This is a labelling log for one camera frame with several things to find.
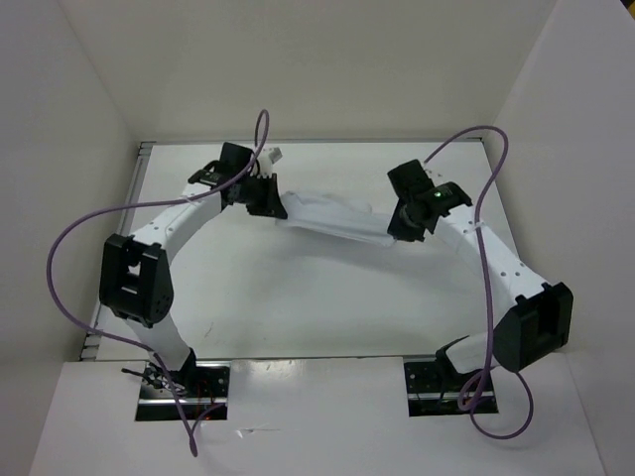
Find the white skirt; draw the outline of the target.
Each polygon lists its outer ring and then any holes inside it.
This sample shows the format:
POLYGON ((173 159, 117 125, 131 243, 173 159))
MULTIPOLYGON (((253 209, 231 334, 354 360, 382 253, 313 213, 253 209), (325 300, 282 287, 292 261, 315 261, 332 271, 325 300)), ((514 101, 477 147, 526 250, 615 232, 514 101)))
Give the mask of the white skirt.
POLYGON ((281 195, 288 217, 276 225, 300 228, 337 238, 391 247, 396 239, 388 233, 391 216, 376 213, 363 200, 332 193, 287 191, 281 195))

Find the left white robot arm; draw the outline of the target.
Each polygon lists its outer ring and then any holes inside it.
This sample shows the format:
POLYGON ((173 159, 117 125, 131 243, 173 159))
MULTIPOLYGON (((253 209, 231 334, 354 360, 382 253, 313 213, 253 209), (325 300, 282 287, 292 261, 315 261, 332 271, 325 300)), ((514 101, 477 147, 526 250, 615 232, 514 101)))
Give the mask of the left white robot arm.
POLYGON ((194 391, 203 376, 193 349, 170 315, 175 297, 172 261, 204 224, 230 205, 242 204, 254 216, 287 217, 275 173, 247 175, 219 193, 202 197, 225 181, 227 177, 218 172, 197 171, 176 205, 129 236, 111 235, 103 248, 100 302, 126 322, 147 349, 154 378, 179 397, 194 391))

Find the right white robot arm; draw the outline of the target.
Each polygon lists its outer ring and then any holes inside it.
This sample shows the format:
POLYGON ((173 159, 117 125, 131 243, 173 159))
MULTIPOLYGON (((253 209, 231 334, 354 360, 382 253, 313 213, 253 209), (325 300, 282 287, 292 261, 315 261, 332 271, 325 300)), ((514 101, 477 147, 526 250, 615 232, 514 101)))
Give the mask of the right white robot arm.
POLYGON ((488 271, 493 305, 491 365, 519 372, 564 347, 570 337, 572 291, 550 284, 476 218, 468 195, 454 182, 429 179, 393 184, 398 201, 388 232, 399 241, 432 234, 477 277, 488 271))

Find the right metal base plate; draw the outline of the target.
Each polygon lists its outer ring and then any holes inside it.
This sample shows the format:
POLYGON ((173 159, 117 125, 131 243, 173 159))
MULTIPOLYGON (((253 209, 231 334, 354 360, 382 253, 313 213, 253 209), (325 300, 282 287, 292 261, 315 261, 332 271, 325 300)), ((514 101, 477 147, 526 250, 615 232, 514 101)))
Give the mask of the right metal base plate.
POLYGON ((445 375, 437 361, 428 356, 403 362, 409 417, 466 415, 457 404, 458 393, 474 372, 445 375))

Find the metal base plate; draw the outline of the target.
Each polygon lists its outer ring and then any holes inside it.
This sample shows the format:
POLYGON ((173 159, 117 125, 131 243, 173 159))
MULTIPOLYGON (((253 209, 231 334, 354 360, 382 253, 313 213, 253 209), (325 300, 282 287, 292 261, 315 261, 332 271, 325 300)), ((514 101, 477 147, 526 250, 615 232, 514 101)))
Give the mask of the metal base plate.
POLYGON ((445 375, 437 361, 428 356, 403 362, 409 417, 466 415, 457 404, 458 393, 474 372, 445 375))
MULTIPOLYGON (((130 373, 141 378, 135 421, 180 419, 165 375, 153 363, 148 362, 143 372, 130 373)), ((228 362, 198 362, 194 384, 187 389, 177 384, 180 403, 188 421, 226 420, 229 383, 228 362)))

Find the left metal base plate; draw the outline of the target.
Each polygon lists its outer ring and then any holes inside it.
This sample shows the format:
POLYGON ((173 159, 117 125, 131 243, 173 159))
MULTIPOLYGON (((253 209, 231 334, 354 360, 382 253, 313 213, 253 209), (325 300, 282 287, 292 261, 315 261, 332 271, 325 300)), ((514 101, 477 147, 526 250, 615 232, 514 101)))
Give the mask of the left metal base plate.
MULTIPOLYGON (((141 378, 135 421, 180 419, 165 375, 153 363, 148 362, 143 372, 130 373, 141 378)), ((194 384, 187 389, 177 384, 180 403, 188 421, 226 420, 229 383, 228 362, 198 362, 194 384)))

